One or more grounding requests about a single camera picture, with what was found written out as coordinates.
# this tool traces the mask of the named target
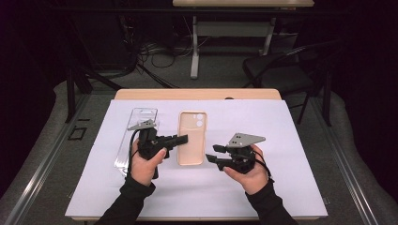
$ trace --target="dark background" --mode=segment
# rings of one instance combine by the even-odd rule
[[[90,6],[93,1],[55,1]],[[111,0],[94,1],[114,7]],[[172,1],[135,1],[132,6],[171,7]],[[0,195],[23,165],[55,101],[54,87],[66,79],[69,56],[93,69],[134,66],[131,43],[120,18],[86,15],[51,19],[35,1],[2,1]],[[339,37],[344,55],[334,73],[332,90],[345,101],[358,151],[379,184],[398,200],[398,13],[388,1],[315,1],[315,8],[350,8],[345,18],[307,18],[297,45]],[[146,16],[127,23],[164,46],[173,46],[180,21]]]

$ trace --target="white tabletop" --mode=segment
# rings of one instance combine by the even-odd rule
[[[113,100],[91,149],[67,217],[99,218],[119,195],[124,177],[114,162],[133,108],[157,108],[158,135],[174,135],[183,110],[207,112],[206,153],[236,132],[266,137],[257,144],[275,180],[275,191],[294,218],[328,215],[288,108],[282,100]],[[154,194],[139,219],[196,220],[257,218],[240,184],[204,160],[179,166],[176,148],[159,166]]]
[[[313,0],[173,0],[175,7],[298,8],[313,5]]]

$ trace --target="gray floor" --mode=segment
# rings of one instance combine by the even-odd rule
[[[167,68],[154,67],[150,56],[145,66],[180,87],[240,87],[247,81],[241,63],[244,58],[257,55],[261,45],[258,39],[207,40],[201,48],[199,79],[195,81],[190,78],[189,56],[177,57]],[[288,47],[289,43],[280,41],[274,43],[273,49]],[[153,62],[167,65],[171,58],[157,54]],[[139,70],[113,81],[128,88],[161,88]],[[109,101],[115,94],[100,82],[92,81],[92,84],[95,91],[90,96],[82,96],[77,91],[81,107],[69,126],[64,124],[67,118],[66,84],[63,82],[54,89],[57,100],[53,113],[18,176],[0,201],[1,224],[6,221],[9,224],[17,221],[18,224],[82,224],[64,217],[65,211]],[[332,127],[327,127],[319,116],[319,99],[311,100],[302,125],[297,129],[321,194],[329,200],[329,216],[316,221],[300,221],[299,224],[398,224],[397,203],[377,184],[356,151],[344,102],[338,96],[332,96]],[[301,95],[286,101],[293,104],[299,100],[302,100]],[[297,118],[299,108],[291,110],[291,113],[293,118]],[[71,135],[74,126],[86,128],[81,141],[68,140],[76,135]],[[40,173],[42,170],[38,169],[43,168],[48,172]],[[38,184],[38,189],[29,190],[29,182],[36,177],[45,182]]]

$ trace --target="white desk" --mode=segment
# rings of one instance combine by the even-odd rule
[[[173,0],[173,6],[184,8],[302,8],[312,7],[313,0]],[[198,22],[193,16],[193,54],[191,78],[198,78],[198,36],[217,37],[266,37],[260,54],[267,54],[275,26],[275,18],[269,22]]]
[[[231,90],[221,90],[224,94],[228,91],[234,95]],[[226,144],[235,132],[266,137],[267,140],[258,146],[265,153],[276,181],[276,193],[283,198],[287,211],[295,218],[328,215],[284,101],[234,99],[113,100],[70,201],[67,217],[76,220],[98,219],[119,195],[124,177],[114,167],[114,162],[131,110],[140,107],[158,109],[158,119],[161,121],[159,135],[176,134],[180,111],[206,111],[206,152],[212,155],[217,155],[212,145]],[[138,219],[257,219],[242,187],[219,172],[213,163],[205,160],[199,166],[179,166],[175,149],[170,152],[170,158],[159,166],[159,176],[153,181],[157,189],[145,200],[145,207]]]

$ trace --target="clear plastic package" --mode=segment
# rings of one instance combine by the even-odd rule
[[[159,129],[160,122],[156,120],[157,114],[157,109],[134,108],[132,110],[130,120],[126,125],[123,140],[120,144],[119,152],[117,153],[117,157],[115,160],[115,167],[118,168],[124,176],[126,176],[129,167],[130,140],[134,132],[134,130],[129,130],[129,128],[151,119],[155,122],[157,129]]]

